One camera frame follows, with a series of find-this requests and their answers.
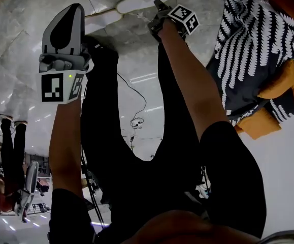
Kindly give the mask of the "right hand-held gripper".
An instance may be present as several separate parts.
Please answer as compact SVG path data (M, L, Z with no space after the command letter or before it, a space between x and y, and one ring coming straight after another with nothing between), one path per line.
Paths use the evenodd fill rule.
M148 28L153 35L157 35L162 29L164 19L173 21L178 32L182 35L191 35L200 26L196 13L187 7L177 5L172 8L161 0L154 0L154 4L158 12L148 24Z

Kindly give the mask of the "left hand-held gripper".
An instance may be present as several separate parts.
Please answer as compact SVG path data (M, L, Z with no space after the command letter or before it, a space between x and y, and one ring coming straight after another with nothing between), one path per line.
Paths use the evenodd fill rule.
M80 54L84 36L84 9L72 4L58 13L43 33L37 87L43 103L68 104L80 95L91 59L81 55L48 54L64 50Z

